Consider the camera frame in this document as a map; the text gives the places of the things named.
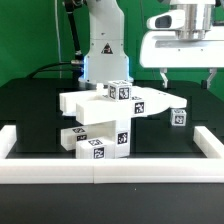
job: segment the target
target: sticker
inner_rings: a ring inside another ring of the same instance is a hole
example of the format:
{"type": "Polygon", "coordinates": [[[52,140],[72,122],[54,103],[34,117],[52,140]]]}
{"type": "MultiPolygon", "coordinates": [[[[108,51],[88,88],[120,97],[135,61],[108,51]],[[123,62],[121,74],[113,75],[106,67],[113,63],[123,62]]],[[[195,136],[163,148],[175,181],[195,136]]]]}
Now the sticker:
{"type": "Polygon", "coordinates": [[[140,98],[140,97],[138,97],[138,96],[133,96],[131,99],[132,99],[132,100],[142,100],[142,98],[140,98]]]}
{"type": "Polygon", "coordinates": [[[89,144],[91,144],[92,146],[96,146],[96,145],[102,145],[103,143],[99,139],[94,139],[90,140],[89,144]]]}
{"type": "Polygon", "coordinates": [[[79,135],[77,136],[77,142],[78,141],[83,141],[83,140],[86,140],[87,139],[87,135],[79,135]]]}
{"type": "Polygon", "coordinates": [[[119,100],[129,99],[130,89],[129,88],[120,88],[119,89],[119,100]]]}
{"type": "Polygon", "coordinates": [[[175,124],[183,124],[184,123],[184,116],[175,116],[175,124]]]}
{"type": "Polygon", "coordinates": [[[138,102],[135,103],[135,114],[141,114],[145,111],[145,103],[144,102],[138,102]]]}
{"type": "Polygon", "coordinates": [[[102,159],[104,158],[104,148],[94,149],[94,159],[102,159]]]}
{"type": "Polygon", "coordinates": [[[128,132],[119,133],[117,136],[117,144],[125,144],[128,142],[128,132]]]}
{"type": "Polygon", "coordinates": [[[116,88],[113,86],[110,86],[110,98],[112,99],[116,98],[116,88]]]}

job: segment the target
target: cable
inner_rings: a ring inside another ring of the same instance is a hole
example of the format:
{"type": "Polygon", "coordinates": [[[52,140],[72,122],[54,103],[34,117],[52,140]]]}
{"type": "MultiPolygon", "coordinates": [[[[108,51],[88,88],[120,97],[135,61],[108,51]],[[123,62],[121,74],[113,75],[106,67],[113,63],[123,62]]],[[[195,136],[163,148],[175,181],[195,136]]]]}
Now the cable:
{"type": "Polygon", "coordinates": [[[145,19],[144,19],[144,13],[143,13],[143,3],[142,0],[139,0],[140,3],[140,9],[141,9],[141,18],[142,18],[142,33],[145,33],[144,25],[145,25],[145,19]]]}
{"type": "Polygon", "coordinates": [[[49,65],[42,66],[42,67],[38,68],[37,70],[31,72],[29,75],[27,75],[26,78],[32,79],[38,72],[41,72],[46,68],[52,68],[52,67],[60,66],[60,65],[71,65],[71,62],[57,62],[57,63],[52,63],[49,65]]]}
{"type": "Polygon", "coordinates": [[[60,31],[59,31],[59,22],[58,22],[58,1],[55,0],[55,26],[56,26],[56,34],[57,34],[57,43],[58,43],[58,59],[59,62],[62,61],[61,58],[61,38],[60,38],[60,31]]]}

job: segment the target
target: stacked blocks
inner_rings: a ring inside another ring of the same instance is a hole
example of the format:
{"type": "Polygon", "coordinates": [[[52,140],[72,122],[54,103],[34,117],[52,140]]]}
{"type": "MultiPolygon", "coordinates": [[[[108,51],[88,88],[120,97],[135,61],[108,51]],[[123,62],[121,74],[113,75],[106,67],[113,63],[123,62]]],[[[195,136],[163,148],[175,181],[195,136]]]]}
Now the stacked blocks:
{"type": "Polygon", "coordinates": [[[172,109],[170,122],[172,126],[185,126],[187,113],[182,109],[172,109]]]}
{"type": "Polygon", "coordinates": [[[114,142],[106,137],[76,143],[76,159],[114,159],[114,142]]]}
{"type": "Polygon", "coordinates": [[[131,119],[104,123],[103,130],[115,143],[115,158],[130,155],[131,119]]]}
{"type": "Polygon", "coordinates": [[[113,101],[131,100],[132,84],[126,81],[109,81],[108,97],[113,101]]]}

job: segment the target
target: horizontal block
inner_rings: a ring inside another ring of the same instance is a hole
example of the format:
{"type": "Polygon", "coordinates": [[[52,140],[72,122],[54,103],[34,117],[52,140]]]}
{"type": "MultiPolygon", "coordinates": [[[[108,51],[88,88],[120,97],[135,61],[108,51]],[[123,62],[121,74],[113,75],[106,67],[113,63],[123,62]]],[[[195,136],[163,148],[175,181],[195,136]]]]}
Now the horizontal block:
{"type": "Polygon", "coordinates": [[[131,118],[132,102],[93,100],[76,105],[76,120],[83,125],[131,118]]]}
{"type": "Polygon", "coordinates": [[[95,90],[70,92],[60,94],[60,110],[64,113],[75,113],[76,104],[78,102],[95,100],[99,94],[95,90]]]}
{"type": "Polygon", "coordinates": [[[195,127],[193,140],[208,158],[224,159],[224,145],[206,127],[195,127]]]}
{"type": "Polygon", "coordinates": [[[141,117],[161,113],[168,108],[184,108],[187,100],[152,88],[132,87],[132,96],[142,99],[142,104],[136,105],[136,99],[131,102],[113,102],[103,89],[105,95],[97,91],[83,91],[60,94],[61,110],[64,113],[76,114],[83,125],[120,120],[131,117],[141,117]]]}
{"type": "Polygon", "coordinates": [[[75,159],[1,160],[0,183],[93,183],[93,167],[91,161],[75,159]]]}

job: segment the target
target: white foam barrier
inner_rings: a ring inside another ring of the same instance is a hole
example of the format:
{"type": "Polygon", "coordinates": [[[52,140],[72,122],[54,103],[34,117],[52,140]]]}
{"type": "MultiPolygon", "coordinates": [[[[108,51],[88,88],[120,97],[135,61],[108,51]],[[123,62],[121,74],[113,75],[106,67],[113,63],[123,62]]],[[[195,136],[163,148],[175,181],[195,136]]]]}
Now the white foam barrier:
{"type": "Polygon", "coordinates": [[[16,126],[5,125],[0,131],[0,159],[5,159],[16,142],[16,126]]]}
{"type": "Polygon", "coordinates": [[[206,127],[195,127],[193,139],[207,158],[224,159],[224,145],[206,127]]]}

